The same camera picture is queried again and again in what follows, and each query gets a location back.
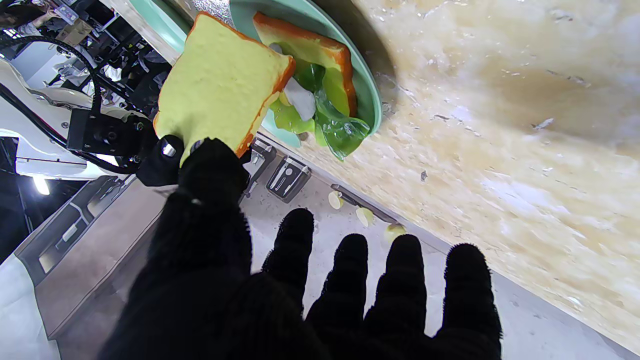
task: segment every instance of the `orange crust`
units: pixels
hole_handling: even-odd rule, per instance
[[[340,67],[340,71],[342,72],[342,86],[344,87],[344,92],[347,94],[347,101],[349,102],[349,116],[356,116],[358,103],[356,99],[356,89],[353,87],[352,81],[353,67],[351,66],[351,51],[349,51],[346,45],[334,39],[299,28],[290,22],[268,17],[261,12],[255,13],[253,16],[253,24],[267,26],[297,37],[318,41],[318,45],[324,47],[325,53],[332,57]]]
[[[198,19],[201,16],[206,16],[206,17],[210,17],[210,18],[214,19],[215,21],[217,21],[222,26],[224,26],[227,29],[233,31],[237,36],[239,36],[243,40],[249,40],[251,42],[255,42],[256,44],[264,47],[265,49],[269,49],[270,51],[273,51],[271,48],[269,48],[268,46],[264,45],[263,43],[261,43],[259,41],[256,41],[255,39],[252,39],[252,38],[246,36],[245,34],[239,32],[238,30],[236,30],[236,29],[232,28],[231,26],[225,24],[224,22],[220,21],[217,17],[212,16],[207,12],[199,12],[198,13],[198,15],[196,16],[195,21],[193,22],[193,26],[191,27],[191,30],[189,30],[189,33],[187,34],[187,38],[189,38],[189,36],[191,35],[191,32],[196,28],[196,22],[198,22]],[[293,56],[288,56],[288,58],[289,58],[289,65],[285,69],[285,71],[282,74],[282,76],[280,76],[280,81],[277,82],[276,85],[273,87],[273,90],[271,91],[271,94],[274,94],[276,92],[281,92],[284,89],[284,86],[289,81],[289,79],[291,79],[291,77],[293,76],[294,71],[296,70],[296,60],[294,60]],[[249,127],[249,129],[253,129],[253,126],[255,125],[255,122],[258,121],[258,117],[260,116],[260,113],[262,112],[262,109],[264,109],[264,107],[266,106],[265,102],[269,98],[270,97],[267,97],[267,99],[265,99],[262,102],[262,106],[260,107],[260,110],[258,111],[258,114],[255,115],[255,118],[253,118],[253,121],[251,122],[251,126]],[[156,125],[156,120],[157,120],[157,117],[158,117],[159,113],[160,113],[160,111],[158,111],[158,113],[154,117],[154,120],[153,120],[154,127]],[[238,156],[238,158],[241,157],[249,149],[249,145],[251,145],[252,141],[253,141],[253,134],[251,132],[249,132],[244,137],[243,141],[240,143],[240,146],[234,151],[236,153],[236,155]]]

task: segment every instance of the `mint green plate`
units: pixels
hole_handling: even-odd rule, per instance
[[[182,54],[191,26],[180,15],[162,0],[131,0],[131,4],[167,44]]]
[[[311,0],[230,0],[229,7],[231,19],[236,29],[258,41],[260,38],[253,27],[253,16],[256,12],[262,12],[269,17],[290,22],[299,28],[313,31],[347,45],[351,51],[353,86],[358,98],[357,117],[371,126],[369,135],[380,128],[382,100],[371,70],[356,45],[318,5]]]

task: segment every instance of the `gloved hand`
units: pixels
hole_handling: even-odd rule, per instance
[[[233,151],[228,146],[219,139],[207,138],[193,149],[193,154],[189,155],[181,168],[180,159],[184,151],[180,138],[175,135],[164,136],[142,161],[136,176],[146,186],[178,184],[180,177],[181,184],[188,184],[192,188],[197,187],[198,183],[213,181],[213,177],[220,180],[228,176],[231,182],[237,181],[233,188],[242,188],[241,193],[246,189],[248,174],[242,164],[251,160],[251,151],[243,155],[238,166],[236,155],[229,156],[229,152]],[[237,191],[234,190],[233,195],[239,199]]]
[[[182,164],[179,189],[202,201],[224,198],[238,202],[249,181],[242,164],[220,139],[206,138]]]
[[[300,311],[313,230],[311,213],[290,212],[263,266]],[[420,241],[398,237],[376,301],[363,318],[367,242],[351,234],[338,246],[333,270],[306,322],[334,359],[499,359],[502,329],[484,256],[473,245],[457,245],[447,257],[444,276],[442,328],[430,338],[424,334],[427,291]]]

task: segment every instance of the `bread slice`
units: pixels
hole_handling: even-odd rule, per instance
[[[356,116],[351,52],[346,45],[260,12],[253,16],[253,26],[263,44],[277,43],[283,53],[293,55],[296,60],[324,66],[323,85],[329,100],[341,113]]]
[[[182,139],[182,161],[207,137],[219,138],[240,157],[295,68],[291,56],[199,13],[162,87],[156,133]]]

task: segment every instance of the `kitchen counter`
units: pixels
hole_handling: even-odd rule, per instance
[[[316,3],[385,116],[344,163],[313,140],[294,152],[640,354],[640,3]]]

